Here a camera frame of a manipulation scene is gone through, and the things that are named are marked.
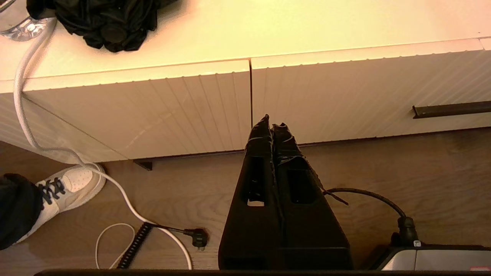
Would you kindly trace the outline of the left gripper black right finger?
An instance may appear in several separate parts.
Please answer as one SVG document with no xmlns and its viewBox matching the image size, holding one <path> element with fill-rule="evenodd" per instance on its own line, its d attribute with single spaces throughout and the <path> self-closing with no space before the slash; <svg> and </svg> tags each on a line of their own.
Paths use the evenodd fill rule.
<svg viewBox="0 0 491 276">
<path fill-rule="evenodd" d="M 272 126 L 281 246 L 287 269 L 352 270 L 349 241 L 286 124 Z"/>
</svg>

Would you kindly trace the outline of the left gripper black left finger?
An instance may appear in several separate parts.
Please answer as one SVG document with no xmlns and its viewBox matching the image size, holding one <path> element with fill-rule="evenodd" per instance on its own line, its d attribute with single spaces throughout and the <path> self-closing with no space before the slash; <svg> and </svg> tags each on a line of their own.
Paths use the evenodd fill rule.
<svg viewBox="0 0 491 276">
<path fill-rule="evenodd" d="M 219 245 L 221 270 L 279 270 L 280 211 L 275 195 L 272 133 L 265 115 L 251 129 Z"/>
</svg>

